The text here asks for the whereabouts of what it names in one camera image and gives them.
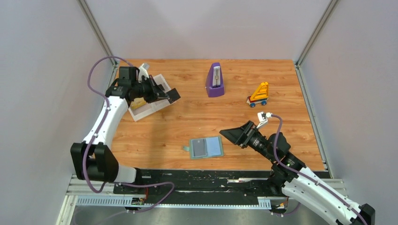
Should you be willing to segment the green card holder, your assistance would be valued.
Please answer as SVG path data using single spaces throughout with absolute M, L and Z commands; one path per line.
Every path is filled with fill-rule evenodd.
M 214 158 L 214 157 L 224 156 L 222 139 L 220 136 L 205 137 L 203 139 L 205 139 L 206 146 L 207 146 L 207 156 L 205 156 L 205 157 L 193 157 L 191 142 L 194 139 L 189 140 L 188 146 L 183 146 L 183 150 L 186 152 L 189 152 L 191 159 Z

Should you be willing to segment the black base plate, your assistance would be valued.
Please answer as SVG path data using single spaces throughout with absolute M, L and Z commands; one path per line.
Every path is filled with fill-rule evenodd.
M 171 190 L 233 190 L 263 194 L 266 197 L 285 198 L 282 187 L 285 178 L 272 171 L 223 171 L 223 170 L 166 170 L 143 169 L 139 184 L 150 188 L 170 184 Z

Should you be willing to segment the aluminium slotted rail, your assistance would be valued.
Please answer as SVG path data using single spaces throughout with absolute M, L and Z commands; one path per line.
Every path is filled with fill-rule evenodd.
M 78 204 L 87 206 L 125 206 L 141 209 L 151 206 L 163 208 L 197 209 L 256 209 L 269 210 L 271 200 L 263 194 L 248 193 L 231 188 L 221 190 L 183 190 L 171 185 L 134 188 L 108 183 L 101 193 L 93 192 L 84 180 L 72 176 L 67 195 L 76 195 Z

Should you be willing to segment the yellow toy car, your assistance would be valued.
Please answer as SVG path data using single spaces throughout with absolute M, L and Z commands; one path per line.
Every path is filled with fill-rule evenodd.
M 269 83 L 262 82 L 254 93 L 247 97 L 246 103 L 251 107 L 255 107 L 256 105 L 266 105 L 268 103 L 269 97 Z

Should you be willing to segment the purple metronome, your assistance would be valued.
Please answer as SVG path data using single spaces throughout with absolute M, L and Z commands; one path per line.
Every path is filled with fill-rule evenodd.
M 222 69 L 219 62 L 211 65 L 206 79 L 206 91 L 209 98 L 216 98 L 225 94 Z

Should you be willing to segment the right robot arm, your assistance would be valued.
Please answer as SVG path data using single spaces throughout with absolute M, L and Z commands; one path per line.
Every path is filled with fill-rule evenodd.
M 248 121 L 237 128 L 220 131 L 239 147 L 250 147 L 272 163 L 268 189 L 273 195 L 285 195 L 306 206 L 330 225 L 373 225 L 375 209 L 360 205 L 333 189 L 305 163 L 290 152 L 283 133 L 278 129 L 269 137 Z

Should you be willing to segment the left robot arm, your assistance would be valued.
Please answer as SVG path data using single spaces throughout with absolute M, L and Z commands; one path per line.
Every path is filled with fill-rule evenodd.
M 119 77 L 105 94 L 101 94 L 104 105 L 99 117 L 82 142 L 72 144 L 70 149 L 80 180 L 126 183 L 126 188 L 133 194 L 143 190 L 140 169 L 121 165 L 111 151 L 117 127 L 135 99 L 141 98 L 147 104 L 172 104 L 180 98 L 175 88 L 156 82 L 148 74 L 147 67 L 147 64 L 120 67 Z

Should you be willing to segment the white two-compartment tray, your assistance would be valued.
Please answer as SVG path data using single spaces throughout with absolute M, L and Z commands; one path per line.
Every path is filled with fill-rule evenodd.
M 154 79 L 158 84 L 163 86 L 166 92 L 171 90 L 168 82 L 166 81 L 166 79 L 163 77 L 162 74 L 156 75 Z M 130 113 L 134 121 L 138 121 L 170 105 L 171 104 L 168 102 L 168 100 L 162 100 L 150 104 L 146 103 L 144 106 L 136 110 L 132 110 L 131 108 L 129 108 L 128 112 Z

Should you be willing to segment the gold card in tray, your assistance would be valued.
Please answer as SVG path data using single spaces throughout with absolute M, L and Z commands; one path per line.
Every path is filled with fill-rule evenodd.
M 132 110 L 136 110 L 146 104 L 146 101 L 143 98 L 136 98 L 131 102 L 130 108 Z

